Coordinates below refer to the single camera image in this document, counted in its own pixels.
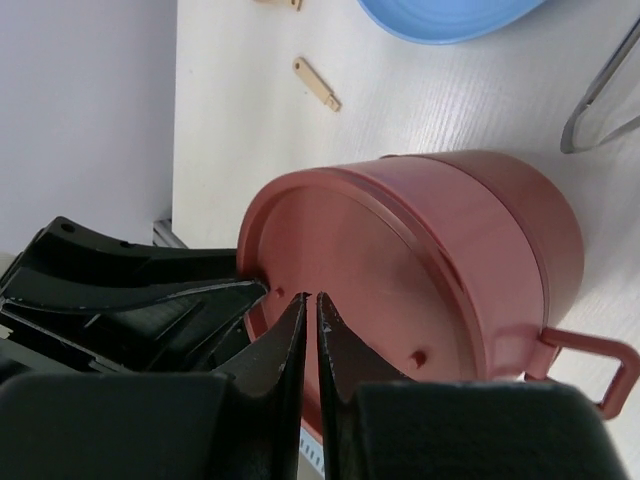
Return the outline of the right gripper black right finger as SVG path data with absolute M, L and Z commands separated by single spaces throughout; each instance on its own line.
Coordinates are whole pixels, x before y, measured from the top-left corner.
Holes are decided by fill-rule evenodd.
M 418 383 L 366 345 L 331 298 L 317 297 L 317 354 L 329 479 L 623 479 L 605 429 L 639 377 L 630 346 L 549 329 L 620 363 L 603 399 L 526 376 L 510 382 Z

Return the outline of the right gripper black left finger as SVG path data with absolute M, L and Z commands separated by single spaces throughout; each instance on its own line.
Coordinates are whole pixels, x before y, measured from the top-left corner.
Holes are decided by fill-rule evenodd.
M 21 374 L 1 387 L 5 479 L 292 479 L 306 297 L 209 373 Z

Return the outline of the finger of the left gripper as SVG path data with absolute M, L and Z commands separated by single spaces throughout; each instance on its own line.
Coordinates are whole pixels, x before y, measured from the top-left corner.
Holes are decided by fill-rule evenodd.
M 211 371 L 267 294 L 232 249 L 132 244 L 58 217 L 1 277 L 5 373 Z

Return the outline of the red lid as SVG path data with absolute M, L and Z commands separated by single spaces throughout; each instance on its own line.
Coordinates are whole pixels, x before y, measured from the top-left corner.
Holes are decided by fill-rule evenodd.
M 373 355 L 403 376 L 482 374 L 453 267 L 417 212 L 372 178 L 320 168 L 269 182 L 245 214 L 237 263 L 269 288 L 247 317 L 251 339 L 294 295 L 326 293 Z

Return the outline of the red steel bowl with handle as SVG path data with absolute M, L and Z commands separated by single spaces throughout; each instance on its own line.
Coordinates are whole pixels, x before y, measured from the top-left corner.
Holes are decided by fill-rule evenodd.
M 505 154 L 387 156 L 348 167 L 394 238 L 400 294 L 366 340 L 419 381 L 548 378 L 570 348 L 617 359 L 598 407 L 616 417 L 639 376 L 630 346 L 558 328 L 580 288 L 585 252 L 576 216 L 554 184 Z

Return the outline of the long metal tongs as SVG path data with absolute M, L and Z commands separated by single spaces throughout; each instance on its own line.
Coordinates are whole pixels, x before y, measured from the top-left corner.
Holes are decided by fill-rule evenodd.
M 639 24 L 634 23 L 566 121 L 560 151 L 594 150 L 639 129 Z

